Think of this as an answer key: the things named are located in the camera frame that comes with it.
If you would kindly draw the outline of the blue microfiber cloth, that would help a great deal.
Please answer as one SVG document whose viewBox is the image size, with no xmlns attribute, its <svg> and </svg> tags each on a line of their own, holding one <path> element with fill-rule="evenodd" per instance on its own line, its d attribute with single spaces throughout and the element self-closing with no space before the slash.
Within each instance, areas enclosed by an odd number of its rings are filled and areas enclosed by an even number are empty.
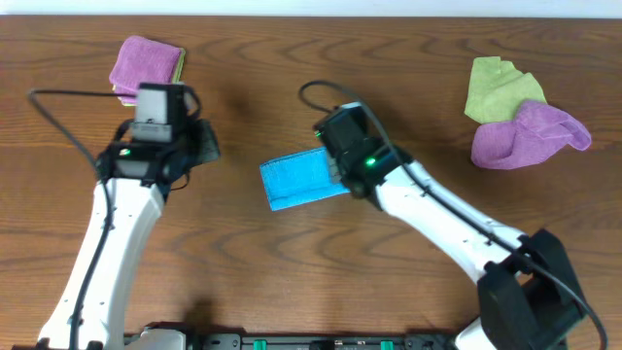
<svg viewBox="0 0 622 350">
<path fill-rule="evenodd" d="M 324 147 L 274 158 L 259 167 L 272 211 L 348 193 L 334 182 Z"/>
</svg>

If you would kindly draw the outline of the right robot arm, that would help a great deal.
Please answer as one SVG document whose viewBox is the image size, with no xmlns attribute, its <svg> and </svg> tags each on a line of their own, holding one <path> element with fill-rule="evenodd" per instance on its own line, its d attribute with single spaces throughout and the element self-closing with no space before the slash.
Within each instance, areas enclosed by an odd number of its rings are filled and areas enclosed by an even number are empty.
<svg viewBox="0 0 622 350">
<path fill-rule="evenodd" d="M 565 348 L 589 309 L 555 235 L 528 235 L 493 220 L 378 137 L 323 143 L 343 185 L 422 233 L 476 285 L 480 314 L 453 337 L 452 348 Z"/>
</svg>

